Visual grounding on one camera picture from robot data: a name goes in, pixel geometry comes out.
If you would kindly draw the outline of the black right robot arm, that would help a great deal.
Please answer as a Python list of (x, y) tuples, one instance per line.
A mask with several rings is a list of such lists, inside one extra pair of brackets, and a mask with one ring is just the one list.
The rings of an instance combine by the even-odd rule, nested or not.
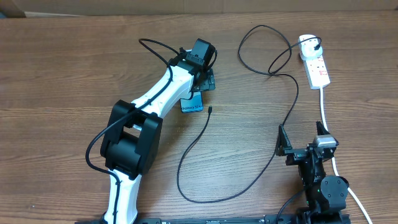
[[(317, 135), (305, 148), (294, 149), (284, 126), (279, 126), (275, 154), (285, 156), (285, 164), (297, 166), (303, 189), (293, 195), (279, 210), (276, 223), (350, 223), (346, 208), (349, 182), (341, 176), (326, 175), (323, 163), (334, 157), (339, 142), (316, 122)], [(293, 215), (282, 216), (285, 208), (297, 197), (305, 195), (307, 206), (296, 209)]]

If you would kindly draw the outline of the black Samsung Galaxy smartphone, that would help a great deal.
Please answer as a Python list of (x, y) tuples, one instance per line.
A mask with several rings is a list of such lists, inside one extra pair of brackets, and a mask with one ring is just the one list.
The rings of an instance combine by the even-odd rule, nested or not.
[(203, 110), (203, 100), (201, 92), (193, 92), (189, 99), (180, 100), (182, 113), (194, 113)]

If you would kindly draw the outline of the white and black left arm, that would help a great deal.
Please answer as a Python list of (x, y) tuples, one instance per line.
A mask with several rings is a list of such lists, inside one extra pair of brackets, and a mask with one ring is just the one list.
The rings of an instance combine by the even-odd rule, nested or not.
[(101, 223), (134, 223), (139, 186), (155, 161), (163, 119), (176, 102), (191, 102), (215, 89), (216, 56), (213, 45), (197, 39), (192, 49), (180, 49), (166, 61), (165, 73), (148, 92), (113, 106), (100, 148), (111, 179)]

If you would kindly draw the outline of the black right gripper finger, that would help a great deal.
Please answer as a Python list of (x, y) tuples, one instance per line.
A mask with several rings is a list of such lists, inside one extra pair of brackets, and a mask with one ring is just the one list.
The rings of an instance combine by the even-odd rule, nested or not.
[(286, 156), (288, 153), (291, 152), (291, 150), (292, 145), (287, 136), (287, 133), (285, 132), (284, 125), (280, 124), (275, 153), (277, 156)]
[(322, 135), (329, 135), (329, 131), (325, 128), (324, 124), (321, 121), (316, 122), (317, 126), (317, 135), (322, 136)]

